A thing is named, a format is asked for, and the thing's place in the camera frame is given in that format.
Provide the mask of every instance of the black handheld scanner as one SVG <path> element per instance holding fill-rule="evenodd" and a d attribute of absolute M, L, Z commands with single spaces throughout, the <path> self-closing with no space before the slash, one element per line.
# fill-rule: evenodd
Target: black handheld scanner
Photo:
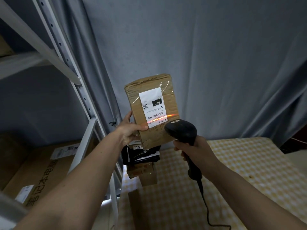
<path fill-rule="evenodd" d="M 182 143 L 188 143 L 193 146 L 195 138 L 197 136 L 196 127 L 189 123 L 188 121 L 178 119 L 172 122 L 167 123 L 164 126 L 164 130 L 175 139 L 179 140 Z M 192 162 L 189 156 L 183 152 L 187 163 L 189 165 L 188 175 L 191 179 L 197 181 L 201 180 L 202 174 L 201 170 Z"/>

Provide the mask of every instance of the checkered tablecloth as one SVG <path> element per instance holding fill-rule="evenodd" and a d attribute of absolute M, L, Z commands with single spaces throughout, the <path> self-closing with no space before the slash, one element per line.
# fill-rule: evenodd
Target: checkered tablecloth
<path fill-rule="evenodd" d="M 307 222 L 307 178 L 268 138 L 208 141 L 215 155 L 267 197 Z M 117 229 L 134 228 L 128 192 L 139 189 L 144 211 L 153 229 L 218 229 L 207 224 L 206 207 L 197 183 L 188 177 L 188 165 L 180 152 L 160 151 L 156 163 L 158 184 L 142 187 L 129 179 L 124 168 Z M 218 190 L 202 179 L 211 224 L 246 229 Z"/>

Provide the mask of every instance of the white metal rack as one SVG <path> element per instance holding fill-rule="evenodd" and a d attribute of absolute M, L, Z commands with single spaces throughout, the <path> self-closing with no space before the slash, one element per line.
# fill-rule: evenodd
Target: white metal rack
<path fill-rule="evenodd" d="M 90 96 L 87 85 L 83 79 L 82 72 L 75 59 L 73 51 L 68 42 L 67 36 L 57 18 L 56 12 L 50 0 L 32 0 L 36 10 L 45 26 L 45 29 L 52 41 L 56 53 L 50 49 L 39 36 L 5 3 L 0 0 L 0 18 L 6 22 L 14 31 L 24 38 L 37 52 L 17 54 L 0 59 L 0 79 L 13 75 L 32 66 L 40 65 L 48 61 L 63 73 L 71 82 L 72 87 L 85 111 L 89 120 L 78 151 L 71 164 L 69 172 L 75 168 L 84 158 L 88 143 L 93 132 L 100 141 L 105 137 L 106 132 L 97 114 L 97 109 Z M 118 209 L 115 192 L 114 179 L 121 181 L 122 171 L 116 165 L 116 172 L 113 172 L 109 186 L 111 192 L 114 222 L 117 223 Z M 21 205 L 5 195 L 0 195 L 0 216 L 10 221 L 18 222 L 27 213 Z"/>

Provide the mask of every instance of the shelf board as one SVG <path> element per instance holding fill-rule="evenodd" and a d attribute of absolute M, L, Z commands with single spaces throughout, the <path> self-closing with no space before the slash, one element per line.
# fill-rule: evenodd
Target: shelf board
<path fill-rule="evenodd" d="M 26 52 L 0 58 L 0 79 L 18 73 L 33 66 L 48 65 L 36 51 Z"/>

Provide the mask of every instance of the black cord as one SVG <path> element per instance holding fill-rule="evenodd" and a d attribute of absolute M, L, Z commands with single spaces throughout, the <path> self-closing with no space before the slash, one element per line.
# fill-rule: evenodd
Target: black cord
<path fill-rule="evenodd" d="M 204 201 L 205 206 L 207 208 L 207 222 L 208 222 L 208 224 L 211 227 L 229 227 L 229 230 L 231 230 L 231 225 L 226 225 L 226 224 L 210 224 L 210 221 L 209 221 L 209 208 L 208 208 L 207 203 L 205 201 L 203 184 L 202 184 L 201 180 L 197 180 L 197 184 L 198 184 L 199 190 L 201 192 L 201 197 L 203 198 L 203 201 Z"/>

